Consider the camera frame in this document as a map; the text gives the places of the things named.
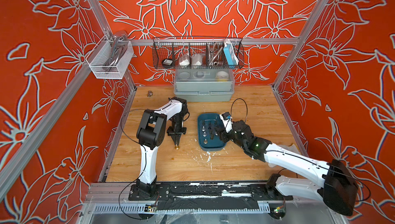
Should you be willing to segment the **teal plastic storage box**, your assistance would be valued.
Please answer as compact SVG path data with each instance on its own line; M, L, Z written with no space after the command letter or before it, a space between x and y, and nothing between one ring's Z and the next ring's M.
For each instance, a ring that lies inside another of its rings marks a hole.
M217 113L203 113L197 118L198 143L205 152L217 152L225 147L218 131L224 128L223 121Z

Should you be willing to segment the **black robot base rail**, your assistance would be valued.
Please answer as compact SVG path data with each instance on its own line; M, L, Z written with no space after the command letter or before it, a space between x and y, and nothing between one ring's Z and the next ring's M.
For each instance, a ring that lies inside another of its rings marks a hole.
M131 186L129 201L147 201L164 211L258 211L269 213L292 196L283 196L265 181L159 182L152 193Z

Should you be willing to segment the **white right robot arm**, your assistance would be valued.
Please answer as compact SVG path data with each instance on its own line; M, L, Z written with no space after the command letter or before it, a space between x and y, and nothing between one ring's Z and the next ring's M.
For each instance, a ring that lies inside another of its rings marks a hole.
M267 187L282 196L298 196L322 201L343 216L351 216L357 201L358 185L345 164L314 160L258 136L245 121L232 121L229 112L220 115L217 132L223 142L232 141L253 160L281 166L301 176L300 179L273 174Z

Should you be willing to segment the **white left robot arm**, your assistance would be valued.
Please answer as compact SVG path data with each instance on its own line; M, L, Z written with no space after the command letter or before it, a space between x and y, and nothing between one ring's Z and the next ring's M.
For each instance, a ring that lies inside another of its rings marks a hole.
M141 172L136 180L136 187L144 194L153 197L156 193L156 158L159 146L165 135L172 138L176 148L180 146L181 136L186 134L184 117L189 115L187 100L173 97L164 106L157 109L146 109L136 138L141 146Z

